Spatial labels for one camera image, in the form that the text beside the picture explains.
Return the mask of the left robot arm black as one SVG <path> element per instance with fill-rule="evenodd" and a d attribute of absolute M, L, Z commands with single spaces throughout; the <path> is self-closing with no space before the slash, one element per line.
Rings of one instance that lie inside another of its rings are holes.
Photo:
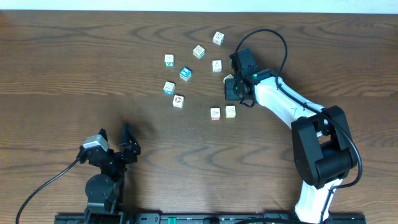
<path fill-rule="evenodd" d="M 127 223 L 129 215 L 122 211 L 125 172 L 127 165 L 137 162 L 141 147 L 130 125 L 124 124 L 119 146 L 121 152 L 109 147 L 106 131 L 86 139 L 77 155 L 78 162 L 98 167 L 100 173 L 91 177 L 85 186 L 88 197 L 84 223 Z"/>

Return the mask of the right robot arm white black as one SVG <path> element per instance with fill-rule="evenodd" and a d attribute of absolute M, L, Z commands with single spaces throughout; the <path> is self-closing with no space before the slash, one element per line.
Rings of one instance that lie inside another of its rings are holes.
<path fill-rule="evenodd" d="M 252 100 L 277 115 L 292 132 L 294 163 L 303 180 L 294 212 L 304 223 L 325 223 L 336 189 L 354 167 L 363 171 L 344 111 L 313 103 L 285 84 L 279 74 L 263 70 L 250 49 L 229 56 L 234 78 L 224 84 L 225 98 Z"/>

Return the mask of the wooden block yellow W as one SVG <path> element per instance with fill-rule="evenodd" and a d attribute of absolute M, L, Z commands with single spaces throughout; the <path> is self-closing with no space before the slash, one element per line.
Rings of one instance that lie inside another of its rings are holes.
<path fill-rule="evenodd" d="M 228 105 L 225 107 L 225 116 L 226 118 L 235 118 L 236 117 L 236 107 L 234 105 Z"/>

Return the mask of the wooden block red edge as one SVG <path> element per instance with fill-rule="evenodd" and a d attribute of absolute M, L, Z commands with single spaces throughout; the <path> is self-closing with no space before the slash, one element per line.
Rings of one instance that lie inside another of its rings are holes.
<path fill-rule="evenodd" d="M 219 120 L 221 118 L 221 110 L 220 108 L 211 108 L 211 120 Z"/>

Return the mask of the wooden block green edge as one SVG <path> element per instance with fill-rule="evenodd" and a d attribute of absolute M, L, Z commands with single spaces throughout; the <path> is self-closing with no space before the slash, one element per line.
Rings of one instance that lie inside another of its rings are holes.
<path fill-rule="evenodd" d="M 232 74 L 227 75 L 226 77 L 224 77 L 223 83 L 226 83 L 227 79 L 234 79 L 234 76 Z"/>

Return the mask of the wooden block plain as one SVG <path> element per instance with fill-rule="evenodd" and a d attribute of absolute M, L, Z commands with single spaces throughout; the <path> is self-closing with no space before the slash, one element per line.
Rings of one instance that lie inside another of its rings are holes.
<path fill-rule="evenodd" d="M 221 72 L 222 71 L 222 61 L 213 60 L 212 61 L 212 72 Z"/>

